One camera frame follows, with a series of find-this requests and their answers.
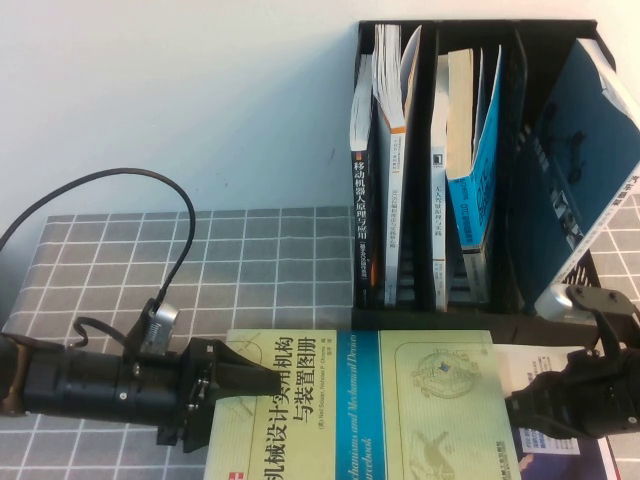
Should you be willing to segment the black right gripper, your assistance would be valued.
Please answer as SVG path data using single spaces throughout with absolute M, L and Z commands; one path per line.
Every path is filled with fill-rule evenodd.
M 625 348 L 616 356 L 572 352 L 563 370 L 538 375 L 507 396 L 505 405 L 513 427 L 535 428 L 552 438 L 637 433 L 639 351 Z

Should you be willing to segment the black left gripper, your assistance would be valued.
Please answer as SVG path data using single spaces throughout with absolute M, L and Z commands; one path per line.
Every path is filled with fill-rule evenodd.
M 158 444 L 181 443 L 186 453 L 209 444 L 215 400 L 281 393 L 278 372 L 220 340 L 192 339 L 180 354 L 127 354 L 122 374 L 124 421 L 155 427 Z

